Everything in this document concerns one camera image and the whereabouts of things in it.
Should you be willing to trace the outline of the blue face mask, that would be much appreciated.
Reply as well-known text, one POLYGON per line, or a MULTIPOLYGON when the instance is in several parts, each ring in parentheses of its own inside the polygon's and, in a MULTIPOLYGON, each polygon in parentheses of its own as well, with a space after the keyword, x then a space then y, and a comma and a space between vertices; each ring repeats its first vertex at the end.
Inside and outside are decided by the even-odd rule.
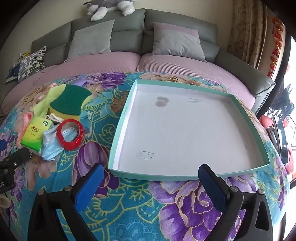
POLYGON ((41 155, 45 161, 53 161, 64 150, 57 139, 57 127, 58 125, 53 126, 51 129, 43 132, 41 155))

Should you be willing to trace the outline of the teal shallow cardboard tray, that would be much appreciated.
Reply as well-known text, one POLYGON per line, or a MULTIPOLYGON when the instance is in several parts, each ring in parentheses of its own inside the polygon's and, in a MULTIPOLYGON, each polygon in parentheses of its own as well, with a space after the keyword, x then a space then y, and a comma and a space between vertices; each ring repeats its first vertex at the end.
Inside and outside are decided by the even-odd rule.
POLYGON ((265 142, 232 94, 195 85, 136 80, 120 116, 108 168, 121 178, 189 181, 207 164, 217 176, 270 164, 265 142))

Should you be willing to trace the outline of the red tape roll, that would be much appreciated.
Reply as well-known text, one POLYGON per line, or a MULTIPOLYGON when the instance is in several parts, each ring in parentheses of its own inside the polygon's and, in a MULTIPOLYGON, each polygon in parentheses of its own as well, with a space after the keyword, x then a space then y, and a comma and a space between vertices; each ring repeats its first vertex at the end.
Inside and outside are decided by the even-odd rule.
POLYGON ((84 134, 85 129, 78 120, 64 120, 57 127, 57 139, 61 147, 68 151, 72 151, 79 147, 84 134))

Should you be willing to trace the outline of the red plastic stool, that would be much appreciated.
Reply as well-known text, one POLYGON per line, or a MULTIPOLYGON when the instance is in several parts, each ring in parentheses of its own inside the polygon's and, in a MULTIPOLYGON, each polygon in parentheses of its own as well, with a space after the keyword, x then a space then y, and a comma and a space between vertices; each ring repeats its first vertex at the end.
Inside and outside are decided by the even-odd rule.
POLYGON ((290 126, 286 119, 274 116, 272 118, 262 115, 259 118, 271 142, 275 146, 287 173, 295 177, 295 150, 289 134, 290 126))

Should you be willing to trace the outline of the lime green cloth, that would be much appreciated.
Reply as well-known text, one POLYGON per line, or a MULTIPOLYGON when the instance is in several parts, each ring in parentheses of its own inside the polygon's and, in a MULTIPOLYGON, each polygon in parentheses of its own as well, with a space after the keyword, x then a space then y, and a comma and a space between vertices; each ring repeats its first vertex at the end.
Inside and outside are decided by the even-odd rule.
POLYGON ((45 118, 50 107, 50 103, 57 99, 65 90, 66 84, 52 84, 45 98, 33 107, 34 116, 45 118))

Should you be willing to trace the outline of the black white patterned pillow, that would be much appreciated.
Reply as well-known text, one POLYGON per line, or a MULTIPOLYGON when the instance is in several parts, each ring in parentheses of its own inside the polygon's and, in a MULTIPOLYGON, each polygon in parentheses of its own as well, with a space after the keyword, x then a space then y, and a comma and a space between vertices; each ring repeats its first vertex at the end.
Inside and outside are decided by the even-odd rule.
POLYGON ((38 73, 45 68, 44 58, 47 47, 44 46, 37 52, 30 54, 28 57, 20 62, 20 68, 18 72, 18 83, 27 79, 31 75, 38 73))

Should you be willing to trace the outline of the grey sofa with pink cover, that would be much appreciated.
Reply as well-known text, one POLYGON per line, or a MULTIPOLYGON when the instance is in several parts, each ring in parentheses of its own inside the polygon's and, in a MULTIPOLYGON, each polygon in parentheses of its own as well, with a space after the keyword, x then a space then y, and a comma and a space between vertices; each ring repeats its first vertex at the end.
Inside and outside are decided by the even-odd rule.
POLYGON ((28 79, 1 85, 1 111, 7 115, 30 90, 59 78, 86 73, 152 71, 189 75, 220 83, 257 112, 275 82, 217 44, 215 24, 185 15, 138 9, 130 16, 118 11, 107 14, 114 20, 110 52, 79 57, 66 62, 75 32, 93 23, 88 16, 72 20, 32 42, 32 51, 46 48, 45 67, 28 79), (167 23, 197 30, 205 61, 152 54, 153 23, 167 23))

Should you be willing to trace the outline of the pink fluffy towel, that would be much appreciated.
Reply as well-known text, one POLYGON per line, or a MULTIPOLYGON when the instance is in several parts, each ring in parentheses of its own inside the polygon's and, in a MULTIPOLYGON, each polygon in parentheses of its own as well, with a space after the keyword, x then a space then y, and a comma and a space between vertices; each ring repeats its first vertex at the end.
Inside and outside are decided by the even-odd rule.
POLYGON ((34 114, 30 111, 19 113, 16 119, 15 132, 18 134, 16 143, 19 145, 34 114))

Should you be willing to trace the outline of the green yellow scrub sponge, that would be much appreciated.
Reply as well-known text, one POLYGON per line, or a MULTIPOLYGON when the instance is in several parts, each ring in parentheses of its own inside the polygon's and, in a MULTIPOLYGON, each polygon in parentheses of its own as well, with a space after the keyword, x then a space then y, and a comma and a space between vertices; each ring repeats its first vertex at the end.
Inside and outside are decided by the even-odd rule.
POLYGON ((63 92, 50 103, 49 113, 63 120, 80 120, 81 110, 91 99, 92 92, 76 85, 66 85, 63 92))

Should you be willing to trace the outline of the grey pink right throw pillow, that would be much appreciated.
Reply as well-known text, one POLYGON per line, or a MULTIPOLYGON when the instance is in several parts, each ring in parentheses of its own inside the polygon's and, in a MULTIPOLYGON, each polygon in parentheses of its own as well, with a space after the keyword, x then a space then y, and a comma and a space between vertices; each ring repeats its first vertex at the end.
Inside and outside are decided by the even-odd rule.
POLYGON ((171 55, 205 61, 198 30, 167 23, 153 23, 153 55, 171 55))

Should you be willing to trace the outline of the blue book on sofa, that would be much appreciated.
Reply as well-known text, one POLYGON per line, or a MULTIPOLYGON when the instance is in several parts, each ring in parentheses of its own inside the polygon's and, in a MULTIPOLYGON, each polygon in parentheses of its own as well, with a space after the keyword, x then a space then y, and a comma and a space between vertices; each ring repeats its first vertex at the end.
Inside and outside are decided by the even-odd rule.
POLYGON ((9 70, 9 74, 6 77, 5 84, 12 82, 12 81, 18 81, 19 71, 20 71, 20 63, 18 63, 17 65, 15 65, 14 67, 12 67, 9 70))

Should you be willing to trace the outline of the red hanging decoration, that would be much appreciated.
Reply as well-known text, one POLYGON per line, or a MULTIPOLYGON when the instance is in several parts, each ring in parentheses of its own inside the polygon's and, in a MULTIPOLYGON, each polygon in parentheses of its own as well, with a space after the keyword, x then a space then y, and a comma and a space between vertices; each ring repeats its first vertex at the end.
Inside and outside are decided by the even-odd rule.
POLYGON ((270 55, 271 63, 269 65, 269 71, 267 74, 269 78, 272 78, 274 70, 278 63, 280 51, 281 51, 281 48, 283 47, 283 32, 285 30, 285 26, 278 16, 273 16, 271 18, 271 21, 273 23, 272 35, 273 35, 274 49, 270 55))

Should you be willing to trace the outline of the beige patterned curtain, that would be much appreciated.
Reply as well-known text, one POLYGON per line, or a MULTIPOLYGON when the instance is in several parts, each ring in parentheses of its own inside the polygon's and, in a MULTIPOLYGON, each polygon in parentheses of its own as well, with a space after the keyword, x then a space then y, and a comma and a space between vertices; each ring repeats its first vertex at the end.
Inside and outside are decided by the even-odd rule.
POLYGON ((227 50, 267 75, 274 48, 271 17, 262 1, 234 1, 233 22, 227 50))

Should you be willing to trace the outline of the green tissue pack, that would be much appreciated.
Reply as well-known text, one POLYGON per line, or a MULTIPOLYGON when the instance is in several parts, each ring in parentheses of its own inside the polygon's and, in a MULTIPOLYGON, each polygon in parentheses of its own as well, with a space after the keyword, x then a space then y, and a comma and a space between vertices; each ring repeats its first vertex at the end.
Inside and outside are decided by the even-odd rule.
POLYGON ((21 146, 40 155, 43 147, 43 132, 49 130, 52 126, 53 123, 49 119, 33 117, 21 139, 21 146))

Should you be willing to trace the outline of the grey husky plush toy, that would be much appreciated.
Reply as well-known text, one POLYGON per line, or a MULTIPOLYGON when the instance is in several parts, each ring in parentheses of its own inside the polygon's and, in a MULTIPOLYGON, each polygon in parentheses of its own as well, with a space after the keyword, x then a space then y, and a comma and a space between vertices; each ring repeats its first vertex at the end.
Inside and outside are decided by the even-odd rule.
POLYGON ((120 10, 123 16, 129 16, 135 12, 134 1, 125 0, 97 0, 84 3, 87 8, 87 15, 91 16, 91 21, 102 20, 110 11, 120 10))

